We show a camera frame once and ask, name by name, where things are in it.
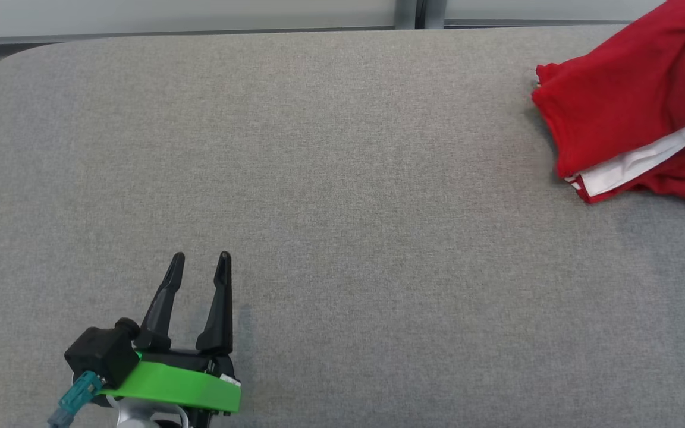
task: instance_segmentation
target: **gray fabric surface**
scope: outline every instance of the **gray fabric surface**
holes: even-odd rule
[[[552,177],[535,65],[618,27],[154,36],[0,63],[0,426],[187,254],[234,257],[213,426],[685,427],[685,202]],[[76,426],[111,426],[88,407]]]

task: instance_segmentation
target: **teal connector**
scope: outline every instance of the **teal connector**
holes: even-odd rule
[[[66,428],[73,423],[81,407],[84,407],[102,389],[102,380],[97,373],[86,371],[76,379],[73,386],[62,396],[57,409],[47,423],[49,428]]]

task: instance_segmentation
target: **white panel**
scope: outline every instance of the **white panel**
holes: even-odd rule
[[[633,20],[662,0],[448,0],[446,19]]]
[[[392,25],[395,0],[0,0],[0,37]]]

